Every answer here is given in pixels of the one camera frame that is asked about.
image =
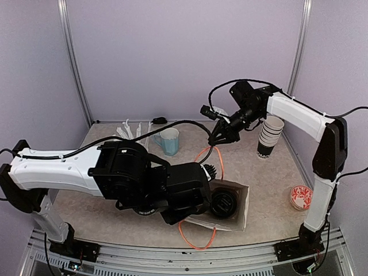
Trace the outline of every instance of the beige countertop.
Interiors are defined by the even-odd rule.
[[[137,124],[131,124],[135,134]],[[212,129],[213,123],[205,125]],[[83,145],[105,136],[117,134],[121,124],[94,124]],[[179,152],[173,157],[163,155],[161,148],[149,142],[149,152],[168,160],[171,164],[192,162],[207,147],[206,133],[194,125],[178,125]],[[290,189],[303,185],[293,158],[280,138],[270,158],[257,157],[256,147],[260,127],[252,132],[243,131],[237,143],[220,145],[225,166],[225,179],[250,187],[250,204],[247,227],[244,232],[217,231],[213,247],[238,246],[269,242],[297,236],[305,212],[295,210],[289,202]],[[221,167],[217,152],[213,151],[207,164]],[[188,248],[181,238],[177,225],[167,225],[161,215],[139,216],[132,210],[119,211],[115,201],[93,197],[75,191],[59,191],[55,208],[62,219],[75,229],[75,237],[132,246]],[[183,231],[189,241],[198,247],[205,246],[212,230],[183,223]]]

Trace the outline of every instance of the red bowl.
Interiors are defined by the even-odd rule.
[[[297,210],[308,210],[313,197],[313,191],[304,185],[292,187],[290,191],[290,202]]]

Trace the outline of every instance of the black cylindrical object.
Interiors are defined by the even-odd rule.
[[[211,212],[222,219],[235,214],[237,208],[236,194],[232,190],[219,189],[212,194]]]

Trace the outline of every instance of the paper cup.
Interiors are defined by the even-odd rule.
[[[280,131],[285,126],[283,121],[275,116],[267,116],[264,124],[274,131]]]
[[[257,155],[259,158],[262,158],[262,159],[269,158],[273,149],[274,149],[274,145],[271,147],[267,147],[264,144],[262,144],[261,141],[258,141]]]
[[[266,140],[265,138],[263,138],[261,135],[259,135],[259,141],[265,145],[266,147],[273,147],[274,145],[277,144],[277,141],[269,141]]]
[[[282,129],[275,131],[273,129],[270,129],[267,125],[263,124],[262,129],[264,129],[265,132],[269,133],[269,134],[274,134],[274,135],[278,135],[281,134]]]
[[[271,139],[267,139],[267,138],[264,138],[262,136],[262,134],[260,133],[259,134],[259,139],[264,143],[264,144],[267,144],[267,145],[275,145],[278,141],[278,139],[275,139],[275,140],[271,140]]]
[[[275,141],[278,140],[280,138],[281,134],[269,134],[263,130],[260,131],[260,134],[262,135],[263,138],[265,138],[265,140],[271,140],[271,141]]]

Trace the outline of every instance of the black mounting bracket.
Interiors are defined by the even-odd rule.
[[[322,252],[324,246],[322,240],[316,242],[313,246],[307,250],[301,250],[299,239],[282,241],[275,244],[275,251],[277,256],[277,261],[283,262],[285,260],[291,260],[295,258],[310,256],[317,253],[317,250]]]
[[[54,241],[50,241],[50,251],[62,256],[95,263],[100,245],[97,243],[75,240],[74,229],[70,224],[68,225],[69,232],[64,243],[55,243]]]

